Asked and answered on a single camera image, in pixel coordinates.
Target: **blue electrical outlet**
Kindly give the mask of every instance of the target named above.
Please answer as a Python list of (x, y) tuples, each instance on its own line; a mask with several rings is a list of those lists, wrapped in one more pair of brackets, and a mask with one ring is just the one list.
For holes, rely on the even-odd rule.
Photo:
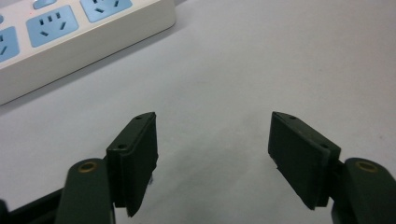
[(70, 6), (59, 7), (26, 22), (32, 47), (36, 48), (78, 29)]
[(0, 30), (0, 63), (20, 53), (15, 27)]
[(131, 0), (80, 0), (90, 22), (96, 22), (131, 7)]

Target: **black bracket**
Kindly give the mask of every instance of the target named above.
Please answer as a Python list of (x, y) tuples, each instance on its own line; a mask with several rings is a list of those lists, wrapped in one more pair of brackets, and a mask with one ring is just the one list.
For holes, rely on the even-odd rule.
[(73, 165), (63, 189), (8, 212), (0, 200), (1, 224), (112, 224), (114, 208), (132, 217), (140, 208), (158, 160), (156, 115), (129, 122), (106, 150), (104, 159)]
[(396, 182), (387, 169), (360, 158), (340, 162), (341, 148), (300, 119), (273, 113), (268, 153), (308, 208), (332, 197), (334, 223), (396, 223)]

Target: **power strip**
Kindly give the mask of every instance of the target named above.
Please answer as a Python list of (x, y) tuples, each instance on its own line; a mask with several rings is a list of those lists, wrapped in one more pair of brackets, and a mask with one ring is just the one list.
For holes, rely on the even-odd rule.
[(0, 105), (175, 21), (174, 0), (22, 0), (1, 7)]

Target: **blue button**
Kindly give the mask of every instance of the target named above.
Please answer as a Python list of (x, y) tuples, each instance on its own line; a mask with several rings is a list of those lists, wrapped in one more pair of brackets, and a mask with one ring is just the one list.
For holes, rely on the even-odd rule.
[(33, 8), (39, 9), (54, 4), (55, 2), (56, 0), (37, 0), (33, 3)]

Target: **white table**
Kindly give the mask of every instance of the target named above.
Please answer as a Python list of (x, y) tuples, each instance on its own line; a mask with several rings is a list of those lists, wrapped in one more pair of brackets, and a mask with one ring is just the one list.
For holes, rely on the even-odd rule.
[(177, 24), (0, 107), (0, 198), (63, 186), (130, 119), (157, 113), (160, 158), (117, 223), (332, 223), (267, 154), (272, 111), (396, 176), (396, 2), (178, 0)]

